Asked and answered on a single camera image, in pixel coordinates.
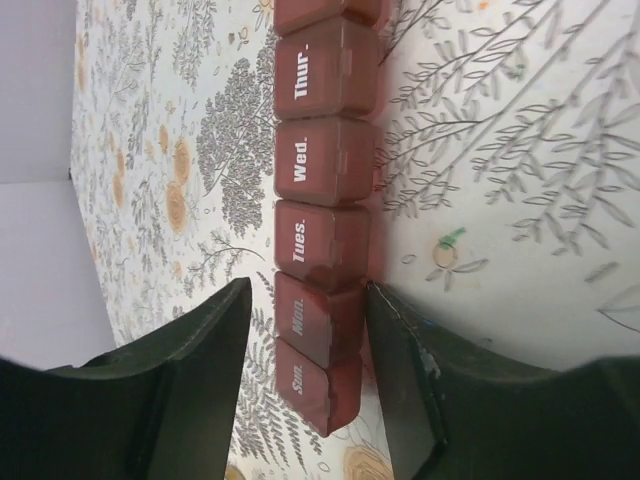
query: table surface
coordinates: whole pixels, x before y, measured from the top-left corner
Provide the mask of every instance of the table surface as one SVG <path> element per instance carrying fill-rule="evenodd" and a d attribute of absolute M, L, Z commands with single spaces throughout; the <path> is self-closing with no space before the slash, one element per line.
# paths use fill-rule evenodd
<path fill-rule="evenodd" d="M 227 478 L 390 479 L 369 383 L 328 439 L 273 388 L 273 7 L 79 0 L 78 201 L 118 344 L 251 277 Z M 639 9 L 396 0 L 370 275 L 524 362 L 640 353 Z"/>

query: floral tablecloth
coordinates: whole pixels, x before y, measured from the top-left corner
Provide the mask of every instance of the floral tablecloth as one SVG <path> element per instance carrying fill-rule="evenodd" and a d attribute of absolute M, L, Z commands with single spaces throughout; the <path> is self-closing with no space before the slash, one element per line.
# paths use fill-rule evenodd
<path fill-rule="evenodd" d="M 371 276 L 522 361 L 640 353 L 638 2 L 392 3 Z M 227 478 L 390 479 L 370 383 L 328 439 L 273 388 L 273 4 L 79 0 L 73 180 L 118 344 L 252 278 Z"/>

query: red translucent lid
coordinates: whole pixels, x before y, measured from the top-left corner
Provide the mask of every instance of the red translucent lid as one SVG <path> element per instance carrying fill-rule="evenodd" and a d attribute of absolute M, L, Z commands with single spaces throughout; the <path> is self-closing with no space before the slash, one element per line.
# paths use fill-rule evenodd
<path fill-rule="evenodd" d="M 327 291 L 366 275 L 367 209 L 279 200 L 275 217 L 275 261 L 283 272 Z"/>
<path fill-rule="evenodd" d="M 278 336 L 323 368 L 356 355 L 364 330 L 364 286 L 326 293 L 282 272 L 275 277 Z"/>
<path fill-rule="evenodd" d="M 274 28 L 283 36 L 335 15 L 371 26 L 380 11 L 380 0 L 276 0 Z"/>
<path fill-rule="evenodd" d="M 323 370 L 283 340 L 276 340 L 278 393 L 321 436 L 329 436 L 358 416 L 361 387 L 359 356 Z"/>
<path fill-rule="evenodd" d="M 376 129 L 340 117 L 282 122 L 275 190 L 287 200 L 336 206 L 371 195 Z"/>
<path fill-rule="evenodd" d="M 342 17 L 281 39 L 275 57 L 276 115 L 287 120 L 371 113 L 379 60 L 376 33 Z"/>

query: black plastic object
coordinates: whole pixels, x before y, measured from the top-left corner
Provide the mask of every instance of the black plastic object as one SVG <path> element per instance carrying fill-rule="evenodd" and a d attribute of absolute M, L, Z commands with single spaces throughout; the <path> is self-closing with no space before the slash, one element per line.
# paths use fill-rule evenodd
<path fill-rule="evenodd" d="M 367 294 L 396 480 L 640 478 L 640 358 L 539 369 Z"/>
<path fill-rule="evenodd" d="M 0 478 L 224 478 L 250 317 L 236 279 L 81 368 L 0 360 Z"/>

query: white wall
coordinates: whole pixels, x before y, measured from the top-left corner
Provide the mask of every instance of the white wall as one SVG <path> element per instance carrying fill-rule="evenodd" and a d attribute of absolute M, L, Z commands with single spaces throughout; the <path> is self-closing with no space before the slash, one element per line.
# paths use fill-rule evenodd
<path fill-rule="evenodd" d="M 72 183 L 75 0 L 0 0 L 0 356 L 115 347 Z"/>
<path fill-rule="evenodd" d="M 0 183 L 69 168 L 75 0 L 0 0 Z"/>
<path fill-rule="evenodd" d="M 39 368 L 115 348 L 71 182 L 0 185 L 0 355 Z"/>

